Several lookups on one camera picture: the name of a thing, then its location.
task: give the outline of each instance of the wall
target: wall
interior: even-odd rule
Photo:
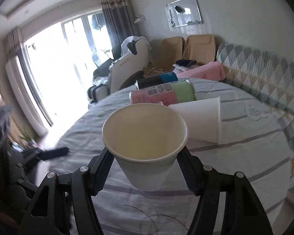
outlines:
[[[159,54],[163,38],[214,34],[217,44],[231,42],[273,51],[294,61],[294,13],[285,0],[198,0],[203,24],[170,30],[166,4],[175,0],[131,0],[141,35]]]
[[[7,57],[3,41],[0,40],[0,91],[5,103],[8,103],[13,108],[13,118],[17,125],[26,130],[26,132],[32,137],[36,137],[37,134],[34,132],[32,126],[27,121],[21,107],[19,106],[13,90],[11,88],[8,76],[5,71],[5,65],[7,63]]]
[[[101,10],[99,0],[71,0],[57,5],[21,26],[24,41],[55,23],[96,10]]]

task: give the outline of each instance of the paper cup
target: paper cup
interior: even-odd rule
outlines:
[[[172,109],[139,103],[110,115],[102,136],[130,183],[138,189],[151,190],[165,181],[186,144],[188,129]]]
[[[220,97],[169,105],[185,120],[190,139],[220,143]]]

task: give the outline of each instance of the patterned sofa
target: patterned sofa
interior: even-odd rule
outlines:
[[[294,151],[294,63],[268,51],[222,43],[217,53],[225,82],[265,103],[277,118]],[[290,191],[294,192],[294,156]]]

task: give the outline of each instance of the whiteboard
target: whiteboard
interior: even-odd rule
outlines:
[[[173,28],[202,23],[197,0],[177,0],[167,4],[167,9]]]

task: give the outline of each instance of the striped bedsheet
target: striped bedsheet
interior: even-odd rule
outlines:
[[[267,107],[252,95],[220,82],[192,79],[197,99],[220,96],[221,144],[189,140],[192,155],[217,171],[234,174],[242,171],[255,189],[271,223],[276,219],[287,194],[290,157],[285,135]],[[123,89],[100,101],[80,118],[59,141],[69,147],[68,156],[52,161],[57,174],[73,172],[88,164],[104,148],[101,129],[107,117],[130,105],[129,92]],[[221,194],[214,235],[221,231],[225,194]],[[165,183],[156,190],[134,188],[114,161],[104,189],[93,203],[105,234],[186,234],[199,197],[187,189],[177,162]],[[73,226],[71,234],[77,234]]]

